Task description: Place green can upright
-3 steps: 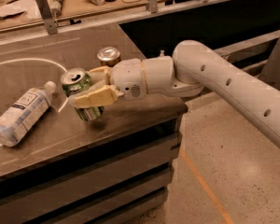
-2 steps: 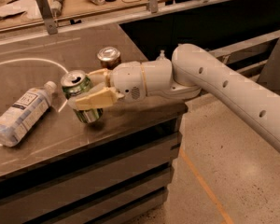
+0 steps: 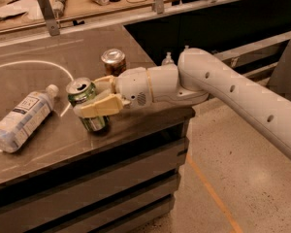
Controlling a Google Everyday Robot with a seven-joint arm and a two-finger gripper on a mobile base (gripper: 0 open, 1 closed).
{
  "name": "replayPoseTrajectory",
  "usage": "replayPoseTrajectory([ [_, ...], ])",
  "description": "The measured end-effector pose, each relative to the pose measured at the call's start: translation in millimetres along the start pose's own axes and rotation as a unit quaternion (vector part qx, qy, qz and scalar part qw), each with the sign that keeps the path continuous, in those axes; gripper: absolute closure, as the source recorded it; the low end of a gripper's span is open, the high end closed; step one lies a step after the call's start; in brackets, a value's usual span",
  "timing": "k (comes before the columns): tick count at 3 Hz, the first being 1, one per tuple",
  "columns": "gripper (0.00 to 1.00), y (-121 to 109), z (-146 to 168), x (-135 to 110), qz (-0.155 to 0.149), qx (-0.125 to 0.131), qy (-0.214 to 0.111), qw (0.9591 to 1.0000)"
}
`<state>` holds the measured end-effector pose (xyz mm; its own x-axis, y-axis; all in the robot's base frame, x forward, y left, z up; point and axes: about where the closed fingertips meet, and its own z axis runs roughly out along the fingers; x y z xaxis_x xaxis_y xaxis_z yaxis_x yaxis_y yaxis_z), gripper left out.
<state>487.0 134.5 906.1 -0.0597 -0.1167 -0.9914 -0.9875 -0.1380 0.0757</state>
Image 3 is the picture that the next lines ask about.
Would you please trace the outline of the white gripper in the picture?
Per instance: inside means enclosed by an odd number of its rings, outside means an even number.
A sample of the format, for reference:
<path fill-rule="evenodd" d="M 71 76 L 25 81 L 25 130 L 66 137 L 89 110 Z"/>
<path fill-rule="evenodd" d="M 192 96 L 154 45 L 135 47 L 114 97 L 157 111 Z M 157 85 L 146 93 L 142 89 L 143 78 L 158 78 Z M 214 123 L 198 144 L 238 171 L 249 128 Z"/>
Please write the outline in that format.
<path fill-rule="evenodd" d="M 149 106 L 152 97 L 149 89 L 146 68 L 128 69 L 117 78 L 109 75 L 93 81 L 98 94 L 105 90 L 111 93 L 102 99 L 92 99 L 78 104 L 73 111 L 82 118 L 112 116 L 118 114 L 124 107 L 138 109 Z"/>

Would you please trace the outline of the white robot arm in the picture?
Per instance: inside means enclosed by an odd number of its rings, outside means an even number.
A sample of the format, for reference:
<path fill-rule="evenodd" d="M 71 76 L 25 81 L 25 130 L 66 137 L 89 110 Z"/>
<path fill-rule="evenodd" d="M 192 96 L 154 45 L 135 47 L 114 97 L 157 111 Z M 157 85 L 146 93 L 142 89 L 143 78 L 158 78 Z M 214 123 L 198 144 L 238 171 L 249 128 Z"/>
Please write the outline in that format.
<path fill-rule="evenodd" d="M 211 94 L 291 160 L 291 101 L 204 50 L 186 49 L 177 64 L 128 69 L 93 83 L 98 95 L 75 107 L 79 117 L 111 116 L 125 108 L 144 108 L 161 101 L 197 105 Z"/>

